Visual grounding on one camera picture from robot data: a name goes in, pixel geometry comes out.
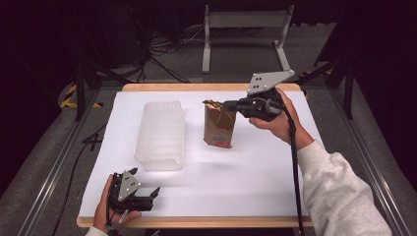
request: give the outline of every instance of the white sleeve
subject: white sleeve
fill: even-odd
[[[92,226],[89,228],[89,232],[87,232],[86,236],[107,236],[107,234]]]
[[[329,154],[314,141],[297,155],[304,203],[317,235],[392,235],[371,188],[340,153]]]

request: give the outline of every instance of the translucent plastic bin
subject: translucent plastic bin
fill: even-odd
[[[179,170],[184,163],[185,112],[179,101],[144,106],[135,159],[145,170]]]

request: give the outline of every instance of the wooden table edge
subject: wooden table edge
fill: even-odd
[[[80,227],[90,227],[93,220],[93,217],[78,217],[77,224]],[[298,219],[296,216],[142,216],[123,225],[129,228],[288,228],[298,227]],[[303,216],[303,225],[313,227],[310,216]]]
[[[199,91],[199,90],[247,90],[249,84],[127,84],[122,91]],[[300,91],[297,84],[279,84],[282,90]]]

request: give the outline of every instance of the person's left hand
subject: person's left hand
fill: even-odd
[[[105,228],[105,224],[107,221],[106,218],[106,210],[107,210],[107,195],[108,195],[108,190],[110,189],[111,186],[111,182],[113,181],[113,175],[110,175],[107,179],[107,183],[104,186],[103,189],[103,193],[101,194],[101,200],[97,205],[97,208],[95,209],[95,214],[94,214],[94,223],[92,224],[92,226],[94,226],[95,228],[108,233],[106,228]],[[111,215],[113,215],[114,210],[113,209],[109,209],[109,216],[111,217]],[[128,222],[134,218],[138,218],[141,217],[141,212],[138,210],[132,210],[130,212],[128,212],[125,216],[125,218],[123,219],[122,223]],[[114,213],[113,218],[111,219],[112,223],[117,223],[120,218],[122,217],[122,214],[120,213]]]

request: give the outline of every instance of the paper bag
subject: paper bag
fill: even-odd
[[[205,100],[205,142],[210,146],[232,148],[236,111],[230,112],[218,101]]]

